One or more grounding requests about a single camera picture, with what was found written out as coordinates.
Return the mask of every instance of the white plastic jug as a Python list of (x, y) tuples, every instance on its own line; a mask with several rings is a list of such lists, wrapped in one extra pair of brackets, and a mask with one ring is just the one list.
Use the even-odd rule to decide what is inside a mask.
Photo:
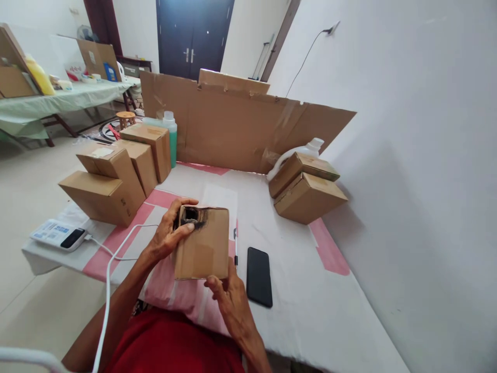
[(271, 181), (273, 177), (276, 176), (278, 171), (280, 170), (281, 164), (287, 160), (288, 158), (291, 157), (293, 153), (299, 152), (307, 155), (314, 156), (316, 158), (319, 158), (319, 150), (321, 149), (321, 145), (323, 145), (324, 141), (321, 139), (318, 139), (317, 137), (314, 137), (310, 142), (307, 143), (306, 146), (301, 146), (297, 148), (293, 148), (285, 152), (276, 162), (274, 165), (273, 169), (268, 172), (267, 178), (268, 181)]

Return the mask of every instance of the table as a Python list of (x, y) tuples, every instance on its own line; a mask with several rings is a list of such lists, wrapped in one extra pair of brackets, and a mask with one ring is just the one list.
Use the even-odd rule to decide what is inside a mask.
[[(268, 350), (337, 373), (409, 372), (323, 221), (307, 226), (278, 216), (264, 175), (178, 164), (146, 199), (129, 228), (89, 220), (74, 204), (57, 218), (86, 228), (115, 251), (134, 225), (158, 224), (176, 195), (229, 209), (230, 232), (235, 226), (239, 231), (238, 274), (243, 281), (247, 248), (269, 254), (273, 307), (250, 302)], [(139, 255), (154, 232), (155, 227), (140, 228), (120, 256)], [(231, 238), (230, 256), (234, 251)], [(64, 253), (30, 240), (23, 253), (36, 275), (62, 265), (100, 281), (110, 259), (91, 241)], [(133, 262), (113, 263), (111, 283), (121, 283), (132, 266)], [(182, 311), (196, 324), (227, 334), (210, 290), (202, 280), (174, 281), (170, 257), (155, 267), (140, 298)]]
[(40, 119), (62, 111), (81, 110), (102, 105), (121, 96), (133, 82), (98, 84), (73, 83), (73, 91), (56, 91), (54, 96), (30, 96), (0, 100), (0, 130), (11, 136), (48, 139)]

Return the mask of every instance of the cardboard panel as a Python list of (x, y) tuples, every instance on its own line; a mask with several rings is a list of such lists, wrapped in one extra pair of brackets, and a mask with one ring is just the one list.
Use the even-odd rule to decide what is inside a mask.
[(206, 69), (200, 69), (198, 77), (199, 84), (220, 85), (225, 90), (231, 91), (246, 91), (252, 93), (268, 93), (269, 83), (264, 83), (252, 79), (239, 78), (233, 75), (218, 73)]
[(184, 162), (266, 174), (280, 154), (314, 137), (324, 150), (356, 114), (167, 75), (140, 78), (145, 115), (174, 112)]
[(114, 48), (109, 44), (99, 44), (88, 40), (78, 39), (79, 49), (83, 56), (88, 74), (100, 74), (102, 79), (107, 79), (104, 63), (108, 63), (115, 70), (118, 81), (121, 81), (118, 61), (115, 58)]
[(2, 66), (0, 66), (0, 92), (3, 97), (24, 97), (34, 94), (18, 68)]

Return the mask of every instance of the small cardboard box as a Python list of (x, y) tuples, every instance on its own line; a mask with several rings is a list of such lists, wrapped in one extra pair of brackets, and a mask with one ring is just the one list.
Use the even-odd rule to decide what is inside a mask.
[(59, 185), (91, 219), (128, 227), (136, 215), (123, 181), (76, 171)]
[(274, 207), (284, 218), (309, 224), (347, 201), (333, 181), (301, 173), (279, 195)]
[(145, 193), (126, 149), (92, 144), (76, 156), (90, 174), (121, 179), (129, 190), (132, 213), (138, 211), (145, 201)]
[(330, 181), (336, 181), (340, 177), (328, 162), (311, 155), (294, 153), (269, 182), (271, 197), (277, 198), (301, 172)]
[(138, 175), (141, 187), (145, 193), (145, 197), (148, 197), (157, 185), (157, 176), (155, 175), (154, 157), (152, 155), (151, 146), (126, 140), (118, 140), (114, 145), (128, 151), (136, 175)]
[(229, 210), (181, 206), (175, 227), (194, 223), (195, 230), (181, 240), (173, 255), (177, 280), (228, 277)]
[(171, 151), (169, 131), (166, 128), (147, 126), (141, 123), (125, 128), (121, 132), (123, 140), (141, 142), (152, 147), (157, 181), (162, 183), (171, 172)]
[(200, 84), (221, 85), (226, 90), (246, 91), (252, 93), (268, 93), (269, 83), (258, 80), (239, 78), (233, 75), (218, 73), (217, 71), (200, 69), (198, 76)]

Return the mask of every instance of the smartphone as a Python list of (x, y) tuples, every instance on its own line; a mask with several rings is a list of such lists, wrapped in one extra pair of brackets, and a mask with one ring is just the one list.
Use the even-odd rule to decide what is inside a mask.
[(248, 248), (247, 297), (262, 306), (273, 306), (269, 255), (255, 248)]

